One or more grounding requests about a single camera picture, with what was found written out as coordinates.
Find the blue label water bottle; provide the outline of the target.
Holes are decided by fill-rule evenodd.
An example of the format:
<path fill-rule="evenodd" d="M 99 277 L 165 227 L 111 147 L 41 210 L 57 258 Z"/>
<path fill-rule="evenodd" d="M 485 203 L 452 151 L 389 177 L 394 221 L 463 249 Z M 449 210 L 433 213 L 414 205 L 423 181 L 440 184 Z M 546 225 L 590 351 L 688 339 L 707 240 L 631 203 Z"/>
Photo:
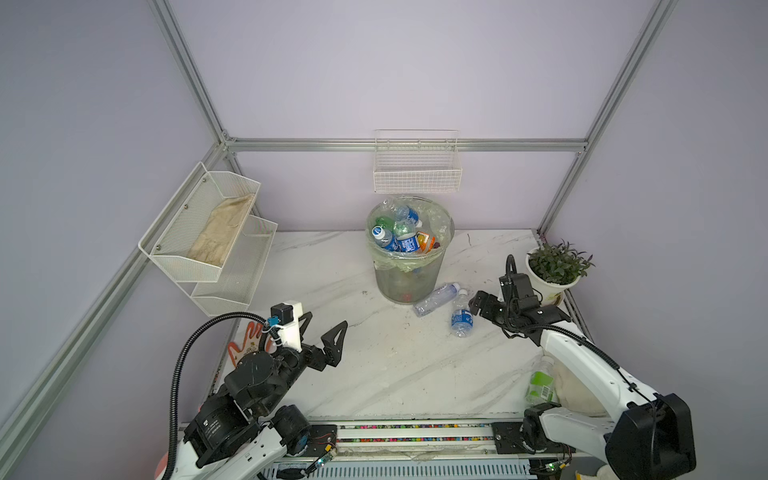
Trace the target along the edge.
<path fill-rule="evenodd" d="M 472 333 L 474 320 L 469 308 L 470 295 L 465 289 L 460 289 L 453 300 L 450 328 L 459 338 L 466 338 Z"/>

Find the clear bottle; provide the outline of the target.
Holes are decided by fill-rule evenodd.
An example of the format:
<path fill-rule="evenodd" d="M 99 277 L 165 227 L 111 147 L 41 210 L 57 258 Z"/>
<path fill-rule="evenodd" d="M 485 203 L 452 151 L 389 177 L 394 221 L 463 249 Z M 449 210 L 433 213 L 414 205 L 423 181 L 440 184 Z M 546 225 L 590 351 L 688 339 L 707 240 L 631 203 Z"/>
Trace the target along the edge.
<path fill-rule="evenodd" d="M 424 299 L 413 305 L 415 315 L 419 318 L 424 317 L 438 308 L 454 300 L 461 290 L 459 283 L 447 283 L 437 288 Z"/>

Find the orange label yellow cap bottle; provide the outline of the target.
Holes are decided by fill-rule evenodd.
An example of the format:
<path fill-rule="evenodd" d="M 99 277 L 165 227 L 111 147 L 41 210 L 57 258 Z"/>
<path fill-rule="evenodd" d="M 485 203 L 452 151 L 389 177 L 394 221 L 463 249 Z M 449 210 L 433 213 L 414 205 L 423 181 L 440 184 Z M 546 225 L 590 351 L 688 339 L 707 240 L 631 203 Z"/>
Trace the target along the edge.
<path fill-rule="evenodd" d="M 440 243 L 431 233 L 418 231 L 416 237 L 421 253 L 429 253 L 440 246 Z"/>

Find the pepsi bottle blue cap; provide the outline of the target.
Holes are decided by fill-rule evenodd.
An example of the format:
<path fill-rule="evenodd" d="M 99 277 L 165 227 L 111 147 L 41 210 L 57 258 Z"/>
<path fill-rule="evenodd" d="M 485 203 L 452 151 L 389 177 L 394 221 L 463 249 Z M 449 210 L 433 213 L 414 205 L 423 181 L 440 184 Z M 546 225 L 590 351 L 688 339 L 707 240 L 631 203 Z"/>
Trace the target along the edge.
<path fill-rule="evenodd" d="M 415 253 L 419 251 L 416 234 L 417 232 L 409 232 L 397 237 L 397 243 L 400 252 Z"/>

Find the green soda bottle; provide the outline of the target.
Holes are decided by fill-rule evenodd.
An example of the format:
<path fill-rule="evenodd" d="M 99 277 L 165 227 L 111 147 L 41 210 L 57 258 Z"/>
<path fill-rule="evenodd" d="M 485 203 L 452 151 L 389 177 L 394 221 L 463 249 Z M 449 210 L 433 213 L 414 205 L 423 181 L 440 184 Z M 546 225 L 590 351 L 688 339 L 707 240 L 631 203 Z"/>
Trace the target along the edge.
<path fill-rule="evenodd" d="M 410 219 L 396 220 L 387 216 L 377 217 L 375 219 L 375 225 L 391 231 L 395 237 L 413 233 L 417 228 L 416 224 Z"/>

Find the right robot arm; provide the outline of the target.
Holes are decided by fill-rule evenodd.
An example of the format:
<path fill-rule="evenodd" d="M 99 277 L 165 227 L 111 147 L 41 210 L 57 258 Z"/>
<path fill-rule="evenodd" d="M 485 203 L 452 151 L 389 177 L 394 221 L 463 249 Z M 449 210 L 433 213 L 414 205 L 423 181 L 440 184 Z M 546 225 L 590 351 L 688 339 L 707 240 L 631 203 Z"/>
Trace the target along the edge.
<path fill-rule="evenodd" d="M 525 338 L 567 367 L 605 410 L 602 417 L 575 413 L 555 402 L 526 409 L 518 435 L 538 453 L 560 444 L 610 466 L 620 479 L 676 479 L 697 466 L 691 410 L 678 395 L 662 395 L 624 370 L 582 336 L 555 305 L 542 305 L 530 278 L 509 255 L 499 279 L 502 295 L 479 291 L 473 315 L 509 338 Z"/>

